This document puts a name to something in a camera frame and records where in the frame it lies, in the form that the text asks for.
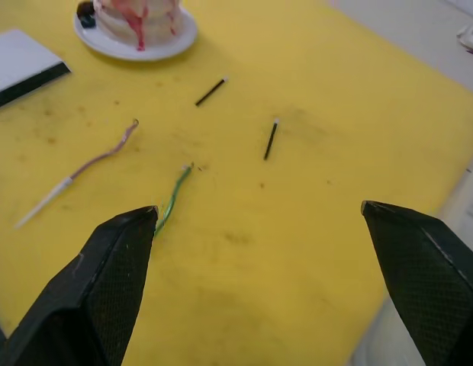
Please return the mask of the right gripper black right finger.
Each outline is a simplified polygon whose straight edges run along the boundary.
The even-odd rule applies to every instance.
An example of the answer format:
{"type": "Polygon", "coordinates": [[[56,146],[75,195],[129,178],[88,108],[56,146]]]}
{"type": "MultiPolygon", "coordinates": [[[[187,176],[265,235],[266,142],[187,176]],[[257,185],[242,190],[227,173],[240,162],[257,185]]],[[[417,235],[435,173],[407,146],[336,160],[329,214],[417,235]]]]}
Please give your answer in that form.
{"type": "Polygon", "coordinates": [[[364,201],[388,293],[427,365],[473,365],[473,251],[441,220],[364,201]]]}

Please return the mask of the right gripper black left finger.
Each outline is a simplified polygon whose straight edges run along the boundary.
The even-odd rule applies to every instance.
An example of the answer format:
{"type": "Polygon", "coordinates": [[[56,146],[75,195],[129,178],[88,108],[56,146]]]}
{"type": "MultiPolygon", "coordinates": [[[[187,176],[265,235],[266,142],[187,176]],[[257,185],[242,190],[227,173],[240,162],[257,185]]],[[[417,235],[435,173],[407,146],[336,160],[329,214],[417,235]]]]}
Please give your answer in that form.
{"type": "Polygon", "coordinates": [[[0,365],[120,365],[140,311],[158,211],[118,214],[41,291],[0,365]]]}

